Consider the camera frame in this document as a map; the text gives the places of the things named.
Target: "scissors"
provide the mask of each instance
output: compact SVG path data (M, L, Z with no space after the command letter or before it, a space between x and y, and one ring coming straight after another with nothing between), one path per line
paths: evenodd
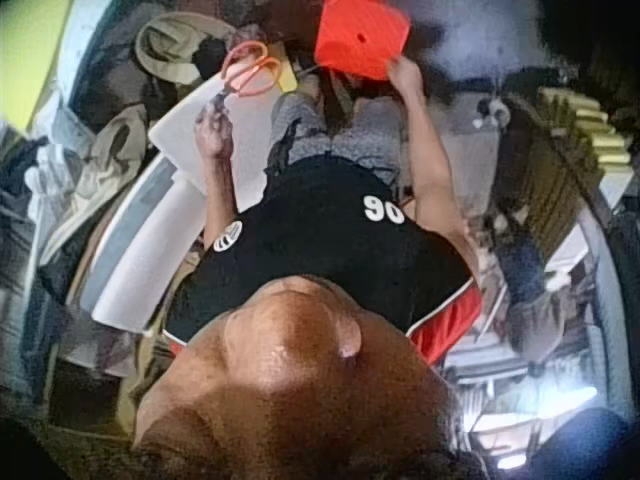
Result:
M242 53L244 54L243 56L247 56L256 52L258 53L258 56L255 60L242 67L237 72L230 75L228 74L229 67L232 62L240 56L239 54ZM261 85L253 89L246 88L247 84L258 74L258 72L263 70L269 71L272 76L272 80L266 85ZM255 95L265 93L268 90L271 90L271 88L278 83L278 79L281 74L282 63L280 60L269 56L267 46L264 43L254 40L242 42L231 50L224 59L220 75L222 80L224 80L224 88L213 98L212 103L216 109L223 109L225 99L232 93L237 94L238 97L253 97Z

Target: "scissor handle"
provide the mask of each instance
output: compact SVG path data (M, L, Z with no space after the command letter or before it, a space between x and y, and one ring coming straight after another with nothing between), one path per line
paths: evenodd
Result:
M240 70L234 72L232 75L229 75L229 77L227 78L229 67L232 61L238 56L238 53L242 50L251 49L253 47L260 50L260 55L253 62L240 68ZM263 69L269 70L269 72L273 76L273 81L265 86L256 88L254 90L245 90L244 87L246 87L249 81L251 81L251 79L255 77L260 70ZM222 71L220 76L225 81L225 86L231 91L237 93L239 97L251 97L254 95L265 93L273 88L275 84L278 83L278 79L280 78L281 74L282 63L280 62L280 60L268 56L267 46L262 42L249 40L246 42L242 42L227 54L227 57L222 64ZM233 81L238 79L239 77L244 77L241 84L239 86L232 85Z

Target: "gray shorts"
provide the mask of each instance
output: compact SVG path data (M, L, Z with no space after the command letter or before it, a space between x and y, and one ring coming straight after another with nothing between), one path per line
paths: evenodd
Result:
M333 138L327 135L324 117L308 95L282 95L271 114L270 148L299 122L288 151L288 165L330 153L366 168L392 191L397 190L401 155L402 111L391 97L362 99L349 128Z

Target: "black shirt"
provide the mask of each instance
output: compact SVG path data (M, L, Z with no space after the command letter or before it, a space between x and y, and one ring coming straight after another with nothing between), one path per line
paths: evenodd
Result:
M406 218L366 169L306 159L270 177L176 292L165 333L181 343L270 280L313 274L403 332L471 279L453 246Z

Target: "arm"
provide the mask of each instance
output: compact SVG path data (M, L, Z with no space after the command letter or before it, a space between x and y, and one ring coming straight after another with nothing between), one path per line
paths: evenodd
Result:
M447 153L427 112L420 69L409 59L398 57L388 70L409 117L409 169L416 198L416 223L449 240L478 278L478 260L455 200Z
M202 158L207 188L205 250L238 214L231 173L232 131L226 112L216 111L212 104L203 108L196 119L196 145Z

